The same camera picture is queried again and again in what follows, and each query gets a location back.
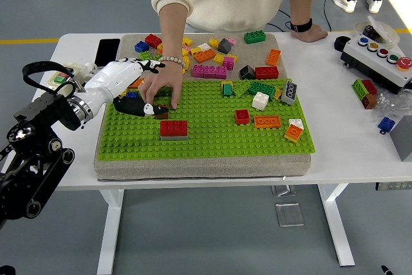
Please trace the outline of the person's right hand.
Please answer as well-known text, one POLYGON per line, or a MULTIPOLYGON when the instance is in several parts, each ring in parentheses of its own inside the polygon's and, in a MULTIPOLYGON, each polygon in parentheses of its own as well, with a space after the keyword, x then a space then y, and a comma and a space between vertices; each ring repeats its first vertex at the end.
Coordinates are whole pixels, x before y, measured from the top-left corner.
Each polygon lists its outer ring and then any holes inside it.
POLYGON ((150 73, 144 78, 138 90, 145 102, 152 104, 158 90, 164 86, 171 88, 170 106, 176 109, 181 98, 183 68, 175 62, 164 62, 165 67, 160 68, 158 73, 150 73))

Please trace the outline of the person's left hand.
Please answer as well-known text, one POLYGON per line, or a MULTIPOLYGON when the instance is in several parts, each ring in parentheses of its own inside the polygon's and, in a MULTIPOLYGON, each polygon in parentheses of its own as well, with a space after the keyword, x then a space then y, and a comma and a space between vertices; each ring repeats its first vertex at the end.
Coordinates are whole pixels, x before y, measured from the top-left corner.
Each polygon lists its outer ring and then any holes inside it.
POLYGON ((305 43, 312 43, 324 39, 328 36, 328 32, 323 30, 319 25, 313 24, 312 27, 305 32, 290 32, 291 36, 305 43))

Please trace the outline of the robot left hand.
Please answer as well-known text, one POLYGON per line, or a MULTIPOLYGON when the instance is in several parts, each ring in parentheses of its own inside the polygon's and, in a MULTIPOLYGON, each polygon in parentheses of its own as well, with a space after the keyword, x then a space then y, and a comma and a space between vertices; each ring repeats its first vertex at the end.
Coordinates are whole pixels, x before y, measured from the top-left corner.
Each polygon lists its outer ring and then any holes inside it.
POLYGON ((169 111, 165 107, 154 106, 142 99, 119 97, 144 71, 158 73, 164 66, 154 60, 123 59, 109 62, 86 83, 84 91, 78 92, 77 96, 84 102, 84 110, 91 119, 106 103, 114 104, 118 112, 139 117, 165 114, 169 111))

